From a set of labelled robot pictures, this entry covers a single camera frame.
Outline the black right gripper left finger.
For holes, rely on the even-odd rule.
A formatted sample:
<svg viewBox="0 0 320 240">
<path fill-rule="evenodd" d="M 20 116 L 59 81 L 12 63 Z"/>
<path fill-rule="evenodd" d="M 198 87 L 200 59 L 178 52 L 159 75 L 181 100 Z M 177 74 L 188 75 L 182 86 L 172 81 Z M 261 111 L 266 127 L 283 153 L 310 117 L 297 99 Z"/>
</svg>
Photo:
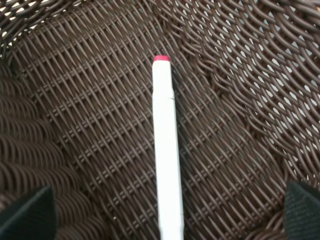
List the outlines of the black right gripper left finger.
<svg viewBox="0 0 320 240">
<path fill-rule="evenodd" d="M 36 187 L 0 212 L 2 240 L 54 240 L 57 214 L 51 187 Z"/>
</svg>

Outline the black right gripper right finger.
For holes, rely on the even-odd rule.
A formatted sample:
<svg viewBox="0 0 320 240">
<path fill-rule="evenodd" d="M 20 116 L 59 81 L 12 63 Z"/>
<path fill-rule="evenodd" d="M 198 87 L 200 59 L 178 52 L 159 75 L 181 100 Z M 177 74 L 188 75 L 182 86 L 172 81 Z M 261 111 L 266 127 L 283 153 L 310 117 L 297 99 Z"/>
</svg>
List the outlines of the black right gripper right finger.
<svg viewBox="0 0 320 240">
<path fill-rule="evenodd" d="M 289 240 L 318 240 L 320 191 L 305 182 L 290 181 L 285 193 L 283 226 Z"/>
</svg>

